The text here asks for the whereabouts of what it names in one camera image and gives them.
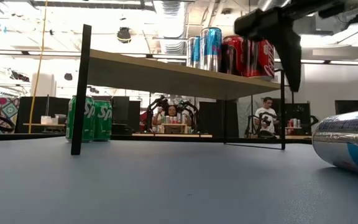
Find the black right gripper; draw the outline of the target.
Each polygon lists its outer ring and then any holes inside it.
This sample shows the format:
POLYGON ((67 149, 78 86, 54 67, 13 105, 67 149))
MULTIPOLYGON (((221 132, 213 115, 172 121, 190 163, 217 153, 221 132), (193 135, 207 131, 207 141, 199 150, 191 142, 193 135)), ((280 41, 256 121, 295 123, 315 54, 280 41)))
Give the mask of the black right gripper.
POLYGON ((344 10, 346 0, 258 0, 258 8, 234 21, 234 33, 254 41, 269 41, 280 57, 291 91, 301 83, 301 37, 293 19, 324 11, 323 17, 344 10))

